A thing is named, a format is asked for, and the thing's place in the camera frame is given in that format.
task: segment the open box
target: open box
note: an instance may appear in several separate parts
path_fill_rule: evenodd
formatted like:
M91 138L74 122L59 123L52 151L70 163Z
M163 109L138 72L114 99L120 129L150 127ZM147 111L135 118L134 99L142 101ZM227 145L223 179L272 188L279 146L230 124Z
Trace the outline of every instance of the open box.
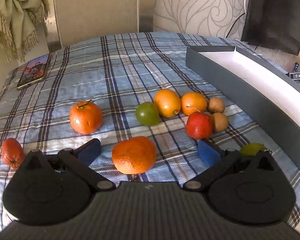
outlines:
M246 112L300 170L300 85L236 46L187 48L186 66Z

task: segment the white cable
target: white cable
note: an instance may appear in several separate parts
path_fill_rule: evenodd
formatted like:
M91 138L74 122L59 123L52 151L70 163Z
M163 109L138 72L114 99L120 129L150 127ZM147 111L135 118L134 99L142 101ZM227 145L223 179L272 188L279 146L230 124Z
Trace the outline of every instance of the white cable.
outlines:
M244 0L244 4L243 4L243 7L244 7L244 12L247 14L247 8L246 8L246 0Z

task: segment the ribbed black surface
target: ribbed black surface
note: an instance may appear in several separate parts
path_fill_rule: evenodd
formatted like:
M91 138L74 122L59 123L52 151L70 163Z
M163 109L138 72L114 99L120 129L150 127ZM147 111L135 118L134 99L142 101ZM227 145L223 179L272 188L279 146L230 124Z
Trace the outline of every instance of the ribbed black surface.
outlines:
M285 223L247 227L215 214L199 193L181 190L175 182L122 182L112 192L98 193L80 215L54 226L12 222L0 239L235 239L297 240Z

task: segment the screw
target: screw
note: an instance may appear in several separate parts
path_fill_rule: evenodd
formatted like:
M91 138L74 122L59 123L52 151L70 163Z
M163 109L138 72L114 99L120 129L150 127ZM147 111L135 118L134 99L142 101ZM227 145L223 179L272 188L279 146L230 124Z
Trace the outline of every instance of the screw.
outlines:
M191 180L186 183L186 187L189 189L199 189L201 187L201 183L195 180Z
M108 180L99 181L97 184L98 188L100 189L110 189L112 188L112 185L113 185L112 182Z

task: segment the black disc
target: black disc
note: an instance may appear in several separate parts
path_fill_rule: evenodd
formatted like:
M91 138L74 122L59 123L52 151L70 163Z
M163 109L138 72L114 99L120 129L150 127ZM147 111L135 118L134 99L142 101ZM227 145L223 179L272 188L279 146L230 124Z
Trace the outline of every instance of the black disc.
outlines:
M27 225L52 225L71 219L84 210L90 199L88 185L73 175L32 172L22 183L9 183L3 205Z
M289 183L271 171L227 175L211 185L208 198L222 216L245 224L283 220L296 201Z

